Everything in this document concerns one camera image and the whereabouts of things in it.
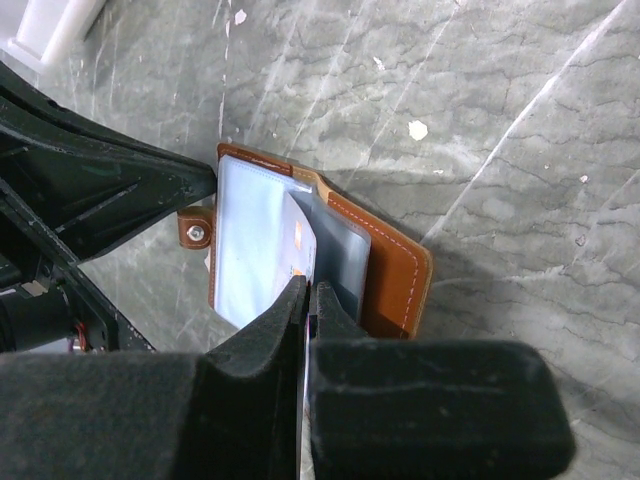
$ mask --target white object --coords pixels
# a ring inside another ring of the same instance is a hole
[[[380,60],[378,57],[373,57],[373,61],[376,62],[376,65],[378,66],[378,70],[380,70],[381,72],[386,70],[384,63],[382,63],[382,60]]]
[[[241,23],[244,23],[246,19],[247,19],[247,14],[245,13],[244,10],[240,9],[235,16],[236,25],[240,25]]]
[[[304,275],[313,283],[317,251],[316,235],[300,206],[290,193],[282,198],[280,224],[280,251],[274,282],[274,300],[285,289],[294,275]]]
[[[420,120],[414,120],[413,122],[409,122],[409,135],[415,141],[420,141],[429,133],[429,129],[427,126],[422,123]]]
[[[105,0],[0,0],[0,48],[44,73],[84,36]]]

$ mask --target wallet strap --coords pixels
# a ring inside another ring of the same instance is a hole
[[[189,250],[207,248],[213,236],[213,215],[213,210],[207,207],[187,207],[178,210],[180,246]]]

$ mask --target white speck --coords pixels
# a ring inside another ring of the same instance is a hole
[[[382,60],[380,60],[378,57],[373,57],[373,61],[376,62],[378,70],[380,70],[381,72],[386,70],[387,67],[384,66],[384,63],[382,63]]]
[[[211,271],[211,249],[208,248],[207,258],[204,259],[204,265],[207,267],[207,270]]]
[[[245,13],[245,11],[242,9],[238,10],[238,13],[236,13],[236,17],[235,17],[236,25],[240,25],[241,23],[244,23],[246,19],[247,19],[247,14]]]
[[[409,122],[409,135],[416,141],[422,140],[429,133],[427,126],[420,120]]]

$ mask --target gray marble floor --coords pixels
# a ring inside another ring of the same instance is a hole
[[[233,140],[325,170],[434,251],[421,337],[538,348],[579,443],[565,478],[632,480],[639,40],[640,0],[114,0],[49,76],[8,62],[203,162]],[[233,333],[202,260],[169,218],[86,271],[159,348],[202,351]]]

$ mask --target card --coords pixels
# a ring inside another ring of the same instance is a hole
[[[371,236],[325,204],[317,194],[291,192],[291,196],[316,236],[314,283],[331,283],[344,311],[359,322]]]
[[[282,224],[274,299],[295,275],[304,275],[313,283],[316,263],[316,236],[296,201],[288,192],[282,200]]]

